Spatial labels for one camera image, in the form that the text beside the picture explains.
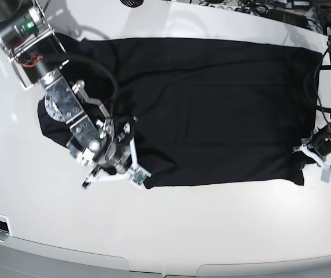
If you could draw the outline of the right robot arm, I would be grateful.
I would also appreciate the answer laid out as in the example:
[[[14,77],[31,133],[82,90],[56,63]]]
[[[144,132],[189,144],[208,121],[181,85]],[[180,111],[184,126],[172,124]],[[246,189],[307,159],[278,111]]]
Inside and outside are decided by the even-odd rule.
[[[142,186],[148,173],[138,163],[134,118],[115,118],[112,105],[106,107],[90,97],[84,81],[71,84],[62,72],[71,61],[96,67],[111,82],[115,100],[119,88],[105,66],[68,54],[37,1],[0,1],[0,47],[22,87],[28,90],[41,85],[47,114],[69,128],[67,148],[71,156],[92,167],[84,187],[110,180],[129,180]]]

